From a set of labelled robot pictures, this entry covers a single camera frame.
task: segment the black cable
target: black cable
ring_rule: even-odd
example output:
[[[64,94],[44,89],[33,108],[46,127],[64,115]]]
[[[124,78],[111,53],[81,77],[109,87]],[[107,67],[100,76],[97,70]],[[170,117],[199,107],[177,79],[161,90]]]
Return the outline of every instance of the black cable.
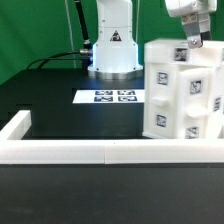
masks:
[[[85,17],[84,17],[84,13],[83,13],[83,9],[82,9],[82,3],[80,0],[74,0],[75,5],[76,5],[76,9],[78,12],[78,16],[79,16],[79,22],[80,22],[80,26],[82,29],[82,36],[84,39],[84,48],[85,49],[92,49],[92,44],[89,41],[89,35],[88,35],[88,31],[87,31],[87,27],[86,27],[86,21],[85,21]]]
[[[35,61],[33,61],[33,62],[31,62],[28,66],[27,66],[27,68],[26,68],[26,70],[28,70],[28,69],[30,69],[30,67],[33,65],[33,64],[35,64],[35,63],[37,63],[37,62],[40,62],[40,61],[74,61],[74,60],[88,60],[89,58],[43,58],[43,59],[38,59],[38,60],[35,60]]]
[[[63,57],[63,56],[67,56],[67,55],[74,55],[74,54],[79,54],[80,51],[72,51],[72,52],[65,52],[65,53],[61,53],[61,54],[55,54],[52,55],[51,57],[49,57],[48,59],[45,59],[39,66],[38,69],[41,69],[46,63],[48,63],[48,61],[50,61],[50,58],[59,58],[59,57]]]

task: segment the stack of white blocks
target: stack of white blocks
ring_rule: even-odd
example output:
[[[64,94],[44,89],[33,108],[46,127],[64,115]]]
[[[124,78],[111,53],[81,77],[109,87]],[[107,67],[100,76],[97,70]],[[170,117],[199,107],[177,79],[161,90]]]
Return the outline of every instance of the stack of white blocks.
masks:
[[[224,42],[189,49],[183,40],[145,45],[143,135],[150,138],[222,137]]]

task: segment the green wall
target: green wall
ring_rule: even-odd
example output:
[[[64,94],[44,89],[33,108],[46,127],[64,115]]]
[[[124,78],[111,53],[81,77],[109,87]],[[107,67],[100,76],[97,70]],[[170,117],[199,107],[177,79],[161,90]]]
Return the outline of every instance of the green wall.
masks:
[[[81,30],[73,0],[68,0],[75,49],[82,47]],[[171,19],[165,0],[141,0],[139,21],[140,63],[144,43],[159,38],[185,38],[179,19]],[[97,39],[95,0],[82,0],[91,41]],[[137,0],[133,0],[134,24]],[[212,15],[213,39],[224,40],[224,0]],[[0,84],[40,58],[71,50],[64,0],[0,1]],[[72,62],[51,62],[48,67],[72,67]]]

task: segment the black table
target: black table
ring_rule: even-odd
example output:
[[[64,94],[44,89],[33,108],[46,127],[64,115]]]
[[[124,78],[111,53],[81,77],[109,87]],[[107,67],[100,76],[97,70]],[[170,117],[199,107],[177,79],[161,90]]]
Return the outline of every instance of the black table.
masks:
[[[103,81],[88,78],[81,69],[25,70],[0,87],[1,127],[11,117],[8,114],[29,109],[32,129],[26,139],[141,138],[143,103],[72,104],[72,101],[77,90],[143,88],[143,78]]]
[[[141,138],[143,104],[72,100],[78,89],[143,84],[93,80],[82,70],[22,71],[0,86],[1,127],[30,109],[25,139]],[[0,165],[6,224],[222,224],[223,201],[223,164]]]

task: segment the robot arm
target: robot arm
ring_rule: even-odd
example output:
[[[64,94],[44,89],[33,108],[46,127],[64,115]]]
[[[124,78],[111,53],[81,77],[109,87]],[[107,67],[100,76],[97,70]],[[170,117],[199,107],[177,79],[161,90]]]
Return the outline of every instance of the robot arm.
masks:
[[[203,45],[211,39],[210,15],[216,11],[217,0],[165,0],[171,17],[181,17],[182,26],[190,48]]]

